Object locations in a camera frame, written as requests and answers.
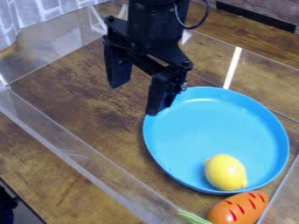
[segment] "blue plastic plate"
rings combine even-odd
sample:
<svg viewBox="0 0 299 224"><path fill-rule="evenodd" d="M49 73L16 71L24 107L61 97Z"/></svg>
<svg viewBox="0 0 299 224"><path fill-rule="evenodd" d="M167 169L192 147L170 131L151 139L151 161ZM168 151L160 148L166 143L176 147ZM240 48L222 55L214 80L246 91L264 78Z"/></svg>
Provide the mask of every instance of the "blue plastic plate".
<svg viewBox="0 0 299 224"><path fill-rule="evenodd" d="M144 118L144 142L156 163L190 188L211 194L240 193L268 184L286 167L290 145L271 111L243 94L190 87L172 106ZM246 166L246 188L218 190L204 177L204 162L230 154Z"/></svg>

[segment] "wooden table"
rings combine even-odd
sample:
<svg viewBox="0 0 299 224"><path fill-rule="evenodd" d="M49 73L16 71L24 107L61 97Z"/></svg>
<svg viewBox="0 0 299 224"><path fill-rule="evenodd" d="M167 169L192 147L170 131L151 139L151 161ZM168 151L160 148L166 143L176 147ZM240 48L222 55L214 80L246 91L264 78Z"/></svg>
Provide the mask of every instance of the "wooden table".
<svg viewBox="0 0 299 224"><path fill-rule="evenodd" d="M108 3L99 8L107 10ZM194 4L191 22L196 20L199 12L202 6ZM198 31L291 67L299 67L299 39L291 33L218 10L212 11L207 23ZM204 37L194 43L195 45L184 47L196 64L190 75L190 86L218 86L223 83L223 69L230 63L231 55L226 51L234 52L235 48L210 38L204 40ZM220 61L212 61L215 55ZM240 75L232 89L260 98L260 93L252 87L262 88L263 103L298 119L295 74L292 76L290 73L284 78L263 72L266 69L260 65L268 61L263 58L251 60L251 56L246 56L248 62L244 71L248 69L252 76ZM271 83L260 87L260 82ZM279 83L284 85L284 90L276 90ZM41 112L178 206L204 216L222 197L198 193L176 183L159 168L144 146L142 124L148 85L150 78L135 69L132 81L119 90L109 89L99 39L16 81L11 87ZM271 101L270 95L283 100ZM298 154L299 126L284 116L278 117L291 140L290 167ZM45 222L143 223L4 115L0 115L0 121L1 179ZM270 195L274 194L284 174L263 188Z"/></svg>

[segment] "orange toy carrot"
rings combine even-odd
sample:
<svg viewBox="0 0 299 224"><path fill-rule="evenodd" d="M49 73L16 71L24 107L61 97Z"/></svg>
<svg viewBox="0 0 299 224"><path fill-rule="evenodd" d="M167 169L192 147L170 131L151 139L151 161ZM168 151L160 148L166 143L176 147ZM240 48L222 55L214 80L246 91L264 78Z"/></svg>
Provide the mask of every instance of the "orange toy carrot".
<svg viewBox="0 0 299 224"><path fill-rule="evenodd" d="M268 204L268 197L260 191L239 193L220 201L208 212L204 220L192 213L179 211L195 224L254 224L262 216Z"/></svg>

